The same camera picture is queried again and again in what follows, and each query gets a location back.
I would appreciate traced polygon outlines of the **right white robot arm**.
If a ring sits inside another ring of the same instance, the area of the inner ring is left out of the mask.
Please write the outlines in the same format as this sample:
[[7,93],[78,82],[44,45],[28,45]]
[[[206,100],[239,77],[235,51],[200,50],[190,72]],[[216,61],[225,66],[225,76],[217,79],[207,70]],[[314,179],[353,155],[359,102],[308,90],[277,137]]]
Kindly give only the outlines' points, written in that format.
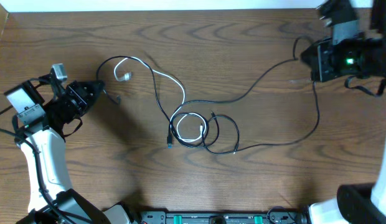
[[312,85],[341,83],[344,96],[326,105],[337,117],[332,140],[339,165],[375,164],[369,180],[350,178],[331,198],[298,212],[296,223],[386,223],[386,1],[362,12],[352,1],[317,9],[329,34],[298,55]]

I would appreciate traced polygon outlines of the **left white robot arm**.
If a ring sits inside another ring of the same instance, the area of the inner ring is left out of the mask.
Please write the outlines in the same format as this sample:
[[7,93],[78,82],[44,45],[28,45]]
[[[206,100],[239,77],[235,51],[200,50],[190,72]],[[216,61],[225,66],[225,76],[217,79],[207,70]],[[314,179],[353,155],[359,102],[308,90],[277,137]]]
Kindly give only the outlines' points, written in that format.
[[80,119],[96,102],[104,83],[77,82],[67,86],[53,82],[55,98],[45,103],[36,87],[26,81],[5,92],[17,111],[15,143],[24,153],[31,185],[28,215],[21,223],[132,223],[120,203],[104,212],[77,193],[65,160],[65,124]]

